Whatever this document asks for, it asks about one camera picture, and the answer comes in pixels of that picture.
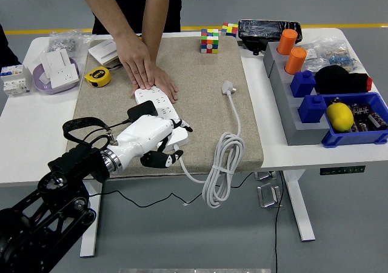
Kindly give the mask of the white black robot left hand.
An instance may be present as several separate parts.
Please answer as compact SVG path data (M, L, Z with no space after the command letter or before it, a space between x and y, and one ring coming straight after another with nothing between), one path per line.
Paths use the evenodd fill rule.
M193 129L184 120L165 119L159 116L143 115L121 132L116 145L108 145L103 152L110 172L125 170L131 160L140 158L145 167L168 168L179 160L183 151L164 153L165 146L174 129L182 127L188 132Z

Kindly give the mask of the person's right hand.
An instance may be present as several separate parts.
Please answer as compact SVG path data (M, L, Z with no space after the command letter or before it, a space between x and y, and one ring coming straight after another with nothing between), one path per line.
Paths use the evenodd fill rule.
M153 85L153 71L146 45L135 34L118 36L114 40L119 60L133 86L150 89Z

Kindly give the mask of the person's left hand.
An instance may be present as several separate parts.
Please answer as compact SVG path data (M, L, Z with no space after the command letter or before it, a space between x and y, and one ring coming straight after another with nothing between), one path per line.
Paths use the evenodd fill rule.
M151 64L151 71L151 75L146 73L148 81L143 81L141 79L138 70L130 75L130 80L132 82L131 97L133 98L135 96L135 91L138 89L149 90L152 86L156 86L167 95L172 104L176 103L178 100L178 88L173 80L163 69L159 68L156 64Z

